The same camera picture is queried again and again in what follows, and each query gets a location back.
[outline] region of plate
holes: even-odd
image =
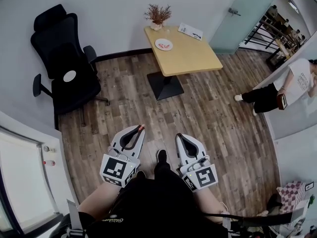
[[[171,41],[167,40],[167,39],[157,39],[155,41],[155,46],[160,49],[160,50],[164,50],[164,51],[169,51],[173,48],[173,44]]]
[[[64,75],[63,80],[65,82],[70,82],[75,78],[75,76],[76,76],[76,72],[74,70],[70,70],[68,73]]]

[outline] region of door handle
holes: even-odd
[[[232,8],[229,8],[229,9],[228,9],[228,12],[231,13],[232,16],[233,16],[233,15],[241,16],[241,14],[238,13],[238,10],[235,10],[235,9],[232,9]]]

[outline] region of window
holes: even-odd
[[[43,233],[57,223],[59,214],[46,181],[40,142],[0,129],[0,174],[4,236],[15,232],[22,237],[46,226]]]

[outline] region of paper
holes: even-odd
[[[198,30],[194,27],[191,27],[189,25],[186,25],[184,23],[181,23],[179,28],[178,28],[178,32],[187,34],[197,40],[202,40],[203,39],[203,32],[201,30]]]

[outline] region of black office chair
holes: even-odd
[[[51,96],[57,115],[83,108],[92,99],[110,105],[108,99],[96,97],[101,90],[94,64],[96,52],[91,46],[84,47],[82,52],[77,26],[77,15],[66,14],[61,4],[43,12],[34,21],[31,43],[53,81],[51,93],[41,84],[38,74],[33,82],[33,95],[37,97],[43,91]],[[81,120],[85,126],[83,110]]]

